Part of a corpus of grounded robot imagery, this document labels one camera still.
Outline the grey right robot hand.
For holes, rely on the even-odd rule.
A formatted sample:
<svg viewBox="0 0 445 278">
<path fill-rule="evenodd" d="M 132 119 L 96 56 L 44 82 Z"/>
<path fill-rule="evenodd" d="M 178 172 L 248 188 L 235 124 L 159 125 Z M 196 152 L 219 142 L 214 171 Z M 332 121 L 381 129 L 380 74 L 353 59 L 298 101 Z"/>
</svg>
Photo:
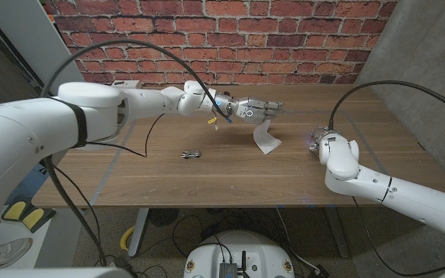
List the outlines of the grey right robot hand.
<svg viewBox="0 0 445 278">
<path fill-rule="evenodd" d="M 329 127 L 318 127 L 310 132 L 310 139 L 308 141 L 308 148 L 311 153 L 319 155 L 320 142 L 323 137 L 330 134 L 342 135 L 342 132 L 335 129 L 330 129 Z"/>
</svg>

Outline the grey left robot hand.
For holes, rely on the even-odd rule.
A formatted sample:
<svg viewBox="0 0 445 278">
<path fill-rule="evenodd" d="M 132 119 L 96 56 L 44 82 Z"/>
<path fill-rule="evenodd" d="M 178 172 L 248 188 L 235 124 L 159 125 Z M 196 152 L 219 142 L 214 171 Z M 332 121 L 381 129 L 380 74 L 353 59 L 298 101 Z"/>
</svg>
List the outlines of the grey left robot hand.
<svg viewBox="0 0 445 278">
<path fill-rule="evenodd" d="M 284 102 L 258 100 L 251 97 L 235 98 L 228 94 L 217 93 L 214 111 L 220 109 L 226 116 L 235 116 L 248 124 L 259 125 L 272 120 L 282 111 Z"/>
</svg>

